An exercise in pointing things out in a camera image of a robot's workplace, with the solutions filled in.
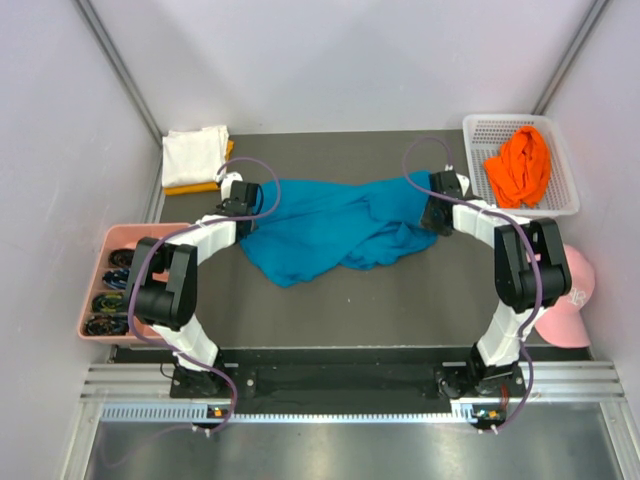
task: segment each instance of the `teal fabric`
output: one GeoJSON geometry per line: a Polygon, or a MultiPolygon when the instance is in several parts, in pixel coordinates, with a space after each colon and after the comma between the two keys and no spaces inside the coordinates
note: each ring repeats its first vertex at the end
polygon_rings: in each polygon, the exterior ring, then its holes
{"type": "MultiPolygon", "coordinates": [[[[411,178],[429,188],[429,172],[411,178]]],[[[435,233],[419,226],[428,195],[403,177],[360,186],[282,180],[281,187],[276,211],[241,242],[249,260],[281,287],[309,282],[336,265],[391,265],[436,241],[435,233]]],[[[275,184],[263,191],[266,211],[275,201],[275,184]]]]}

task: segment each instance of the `pink tray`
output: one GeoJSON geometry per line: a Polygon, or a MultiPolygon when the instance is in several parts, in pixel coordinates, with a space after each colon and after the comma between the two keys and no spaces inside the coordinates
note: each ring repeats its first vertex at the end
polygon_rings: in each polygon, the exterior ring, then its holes
{"type": "MultiPolygon", "coordinates": [[[[188,226],[188,223],[148,223],[142,225],[115,225],[109,229],[104,239],[102,250],[100,250],[100,256],[98,257],[96,268],[93,271],[93,280],[89,286],[84,308],[78,322],[78,335],[80,338],[111,345],[139,345],[143,343],[130,332],[127,332],[125,335],[110,335],[104,337],[85,335],[84,333],[84,323],[93,314],[93,312],[91,312],[91,301],[99,293],[114,291],[110,290],[102,283],[102,276],[104,273],[113,269],[113,267],[109,266],[109,254],[118,248],[135,248],[138,240],[143,237],[160,238],[168,233],[175,232],[176,230],[180,230],[181,228],[188,226]]],[[[136,327],[138,327],[138,331],[140,331],[145,337],[161,340],[160,336],[154,332],[151,327],[143,325],[138,319],[136,319],[136,327]]]]}

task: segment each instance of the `baseball cap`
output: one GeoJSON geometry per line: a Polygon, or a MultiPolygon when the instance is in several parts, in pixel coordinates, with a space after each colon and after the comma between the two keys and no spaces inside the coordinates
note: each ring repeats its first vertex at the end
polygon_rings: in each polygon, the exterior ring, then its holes
{"type": "Polygon", "coordinates": [[[536,322],[535,327],[542,338],[557,347],[579,348],[591,344],[582,321],[580,309],[589,301],[596,285],[596,276],[591,264],[575,248],[564,246],[569,271],[571,291],[558,299],[536,322]]]}

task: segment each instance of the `orange cloth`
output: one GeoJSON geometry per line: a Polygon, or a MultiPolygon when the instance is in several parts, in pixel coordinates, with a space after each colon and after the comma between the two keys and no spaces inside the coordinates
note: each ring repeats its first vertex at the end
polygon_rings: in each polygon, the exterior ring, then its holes
{"type": "Polygon", "coordinates": [[[542,135],[525,126],[484,162],[491,188],[501,208],[535,207],[551,178],[551,154],[542,135]]]}
{"type": "MultiPolygon", "coordinates": [[[[227,142],[227,151],[225,158],[229,161],[231,151],[233,150],[233,140],[227,142]]],[[[199,192],[217,192],[220,190],[220,186],[216,182],[196,183],[194,185],[183,185],[181,187],[164,187],[165,195],[182,195],[184,193],[199,193],[199,192]]]]}

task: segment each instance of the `white plastic basket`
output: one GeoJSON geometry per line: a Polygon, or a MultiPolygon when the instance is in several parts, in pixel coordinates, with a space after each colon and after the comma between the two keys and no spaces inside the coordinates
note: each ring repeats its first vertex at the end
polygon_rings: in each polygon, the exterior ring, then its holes
{"type": "Polygon", "coordinates": [[[580,209],[578,192],[557,125],[538,115],[468,115],[462,122],[464,145],[473,193],[491,205],[497,205],[484,162],[500,154],[503,143],[522,126],[532,125],[551,151],[551,179],[544,197],[535,208],[503,209],[525,217],[573,215],[580,209]]]}

